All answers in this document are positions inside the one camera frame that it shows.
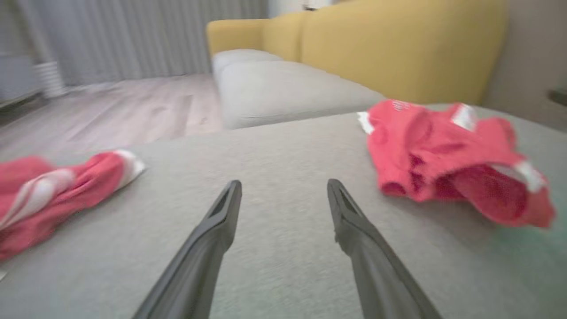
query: gray curtain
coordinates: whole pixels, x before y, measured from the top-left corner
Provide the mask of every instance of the gray curtain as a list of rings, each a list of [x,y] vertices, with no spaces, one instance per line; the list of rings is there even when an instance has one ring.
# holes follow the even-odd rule
[[[266,0],[34,0],[67,85],[207,73],[205,29]]]

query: beige wall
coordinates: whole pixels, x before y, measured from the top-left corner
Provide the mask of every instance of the beige wall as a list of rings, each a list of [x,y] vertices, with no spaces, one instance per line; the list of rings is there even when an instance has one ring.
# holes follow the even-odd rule
[[[507,42],[484,106],[567,132],[567,107],[547,91],[567,87],[567,0],[509,0]]]

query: white stripe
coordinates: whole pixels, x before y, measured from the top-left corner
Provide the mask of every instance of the white stripe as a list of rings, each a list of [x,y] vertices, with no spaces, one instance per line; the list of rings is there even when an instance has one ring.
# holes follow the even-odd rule
[[[51,171],[27,182],[20,188],[14,203],[0,221],[0,230],[40,211],[74,182],[75,174],[69,169]]]
[[[357,114],[358,114],[358,121],[362,125],[362,129],[364,130],[364,132],[368,135],[372,134],[372,132],[374,131],[374,127],[368,121],[368,117],[369,117],[368,112],[358,112]]]
[[[134,153],[128,150],[115,150],[114,154],[120,156],[124,162],[124,174],[120,179],[120,183],[116,190],[128,185],[131,181],[135,180],[143,171],[146,170],[146,165]]]
[[[453,115],[452,122],[468,131],[474,132],[476,123],[479,121],[475,109],[466,104],[461,104]]]
[[[535,167],[528,161],[514,165],[514,169],[526,179],[526,185],[530,192],[537,193],[545,186],[545,180]]]

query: gray sofa cushion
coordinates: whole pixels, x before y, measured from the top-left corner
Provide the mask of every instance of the gray sofa cushion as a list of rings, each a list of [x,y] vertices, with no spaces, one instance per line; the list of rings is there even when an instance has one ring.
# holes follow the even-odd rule
[[[227,128],[363,111],[378,92],[297,62],[231,64],[217,78]]]
[[[283,59],[266,51],[252,49],[223,51],[213,57],[213,72],[215,78],[218,78],[222,69],[231,64],[258,61],[283,61]]]
[[[0,265],[0,317],[130,319],[222,187],[240,179],[210,318],[363,318],[327,199],[327,180],[338,178],[444,318],[564,319],[567,135],[477,110],[508,118],[518,148],[548,176],[560,214],[551,229],[380,194],[356,114],[162,140],[131,148],[149,167],[134,183]]]

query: yellow sofa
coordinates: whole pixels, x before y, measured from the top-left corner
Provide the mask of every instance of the yellow sofa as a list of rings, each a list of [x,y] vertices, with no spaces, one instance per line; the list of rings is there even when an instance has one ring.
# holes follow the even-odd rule
[[[507,0],[351,0],[274,19],[209,23],[211,55],[257,49],[415,103],[480,104]]]

